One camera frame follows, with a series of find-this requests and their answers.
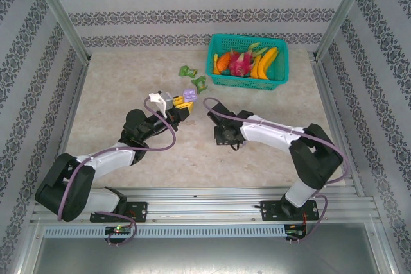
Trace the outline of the green snack packet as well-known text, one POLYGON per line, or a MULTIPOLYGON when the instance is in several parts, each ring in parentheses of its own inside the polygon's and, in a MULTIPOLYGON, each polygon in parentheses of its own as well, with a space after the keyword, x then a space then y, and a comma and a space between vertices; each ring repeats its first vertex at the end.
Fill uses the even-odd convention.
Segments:
POLYGON ((200 76, 198 78, 192 79, 191 82, 195 86, 197 94, 200 94, 201 92, 205 91, 208 88, 208 85, 206 84, 206 76, 200 76))
POLYGON ((180 77, 194 78, 196 75, 197 75, 197 70, 196 69, 191 69, 187 65, 183 65, 179 70, 179 76, 180 77))

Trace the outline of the teal plastic basket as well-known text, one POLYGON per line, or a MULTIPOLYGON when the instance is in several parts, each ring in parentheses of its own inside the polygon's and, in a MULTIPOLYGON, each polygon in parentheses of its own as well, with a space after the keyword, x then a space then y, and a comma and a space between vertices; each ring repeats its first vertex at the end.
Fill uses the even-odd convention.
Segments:
POLYGON ((288 81, 288 71, 288 48, 287 43, 284 40, 229 34, 215 34, 211 37, 207 57, 207 74, 212 78, 213 83, 216 85, 274 90, 278 85, 288 81), (215 54, 218 54, 218 57, 220 57, 232 50, 237 53, 243 53, 254 43, 259 43, 259 46, 255 50, 259 50, 263 47, 267 48, 266 52, 273 47, 279 49, 277 58, 268 69, 268 80, 253 79, 251 77, 234 77, 230 75, 228 68, 220 74, 213 74, 213 58, 215 54))

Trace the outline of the orange toy mango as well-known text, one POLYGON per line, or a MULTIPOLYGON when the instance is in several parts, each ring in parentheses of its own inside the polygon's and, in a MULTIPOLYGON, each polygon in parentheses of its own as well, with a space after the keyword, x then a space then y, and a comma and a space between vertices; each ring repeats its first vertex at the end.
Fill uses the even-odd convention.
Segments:
POLYGON ((231 61, 231 56, 232 56, 232 53, 227 52, 217 59, 215 68, 219 74, 228 68, 229 63, 231 61))

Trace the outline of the yellow toy banana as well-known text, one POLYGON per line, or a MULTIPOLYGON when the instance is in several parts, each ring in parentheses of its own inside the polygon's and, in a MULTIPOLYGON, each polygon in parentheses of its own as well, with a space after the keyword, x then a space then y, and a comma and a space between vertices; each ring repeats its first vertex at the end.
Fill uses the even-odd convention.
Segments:
POLYGON ((261 58, 258 64, 257 74, 259 79, 268 80, 268 69, 272 65, 274 60, 277 58, 278 54, 279 49, 277 47, 273 47, 264 54, 264 56, 261 58))
POLYGON ((261 61, 261 55, 258 55, 257 57, 255 57, 254 59, 254 63, 250 72, 250 77, 253 79, 258 79, 259 75, 258 75, 258 67, 259 67, 259 63, 261 61))

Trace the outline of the pink toy dragon fruit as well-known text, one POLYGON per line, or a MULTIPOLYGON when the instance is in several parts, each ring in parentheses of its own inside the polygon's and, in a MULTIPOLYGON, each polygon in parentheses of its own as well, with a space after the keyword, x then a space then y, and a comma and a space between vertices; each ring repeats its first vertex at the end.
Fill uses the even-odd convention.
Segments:
POLYGON ((228 70, 231 76, 234 77, 250 77, 250 72, 254 63, 255 57, 258 55, 263 56, 267 48, 263 47, 259 50, 255 50, 259 46, 259 43, 251 44, 243 53, 237 53, 233 50, 231 51, 231 61, 228 66, 228 70))

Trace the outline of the aluminium side rail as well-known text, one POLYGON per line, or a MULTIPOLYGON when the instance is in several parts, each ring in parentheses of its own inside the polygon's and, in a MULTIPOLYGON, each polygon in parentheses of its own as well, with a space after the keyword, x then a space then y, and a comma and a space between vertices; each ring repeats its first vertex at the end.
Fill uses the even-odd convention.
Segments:
POLYGON ((308 58, 313 70, 315 81, 319 90, 319 94, 322 100, 324 111, 327 117, 329 129, 331 131, 333 142, 340 150, 344 152, 347 160, 344 163, 344 170, 347 171, 346 182, 352 181, 356 193, 358 196, 364 197, 365 193, 363 191, 360 179, 358 177, 355 161, 351 155, 351 150, 349 148, 344 128, 339 117, 338 108, 335 104, 333 93, 328 83, 328 79, 324 72, 324 68, 320 62, 315 58, 315 53, 308 52, 308 58))
POLYGON ((66 56, 40 131, 38 150, 42 161, 38 167, 34 196, 60 182, 54 180, 49 183, 47 177, 54 161, 67 148, 86 71, 87 65, 82 64, 75 53, 66 56))

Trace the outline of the aluminium mounting rail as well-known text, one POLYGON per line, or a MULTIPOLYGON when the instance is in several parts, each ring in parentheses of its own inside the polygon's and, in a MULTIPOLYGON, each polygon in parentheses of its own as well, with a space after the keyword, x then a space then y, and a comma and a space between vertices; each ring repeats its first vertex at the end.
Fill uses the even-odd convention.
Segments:
MULTIPOLYGON (((165 225, 240 224, 261 222, 257 205, 263 200, 276 200, 285 187, 220 187, 220 188, 140 188, 122 189, 130 201, 148 204, 146 222, 165 225)), ((316 197, 323 223, 365 223, 379 221, 374 198, 359 196, 353 185, 331 186, 316 197)))

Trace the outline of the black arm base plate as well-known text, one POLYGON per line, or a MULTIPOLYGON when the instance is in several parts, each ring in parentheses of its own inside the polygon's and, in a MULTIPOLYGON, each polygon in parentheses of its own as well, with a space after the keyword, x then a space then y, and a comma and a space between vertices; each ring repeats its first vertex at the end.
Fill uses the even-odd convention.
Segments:
POLYGON ((127 218, 134 220, 136 223, 145 223, 148 212, 148 204, 146 202, 126 202, 124 205, 117 206, 114 213, 121 217, 91 213, 91 223, 129 223, 127 218))
POLYGON ((314 200, 308 200, 302 207, 294 207, 287 201, 265 200, 259 206, 263 221, 318 221, 319 211, 314 200))

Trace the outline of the aluminium frame post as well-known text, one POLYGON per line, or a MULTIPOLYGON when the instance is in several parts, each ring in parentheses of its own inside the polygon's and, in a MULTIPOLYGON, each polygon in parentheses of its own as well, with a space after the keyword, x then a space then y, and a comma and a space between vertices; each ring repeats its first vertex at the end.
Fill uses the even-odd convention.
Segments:
POLYGON ((331 19, 329 26, 324 32, 322 39, 318 45, 317 50, 313 53, 316 62, 322 59, 336 36, 341 24, 345 20, 355 0, 342 0, 339 4, 334 16, 331 19))
POLYGON ((69 18, 69 15, 66 12, 61 0, 46 0, 46 2, 70 41, 70 44, 76 51, 76 54, 80 57, 80 61, 83 64, 88 65, 91 56, 87 52, 86 47, 84 46, 71 19, 69 18))

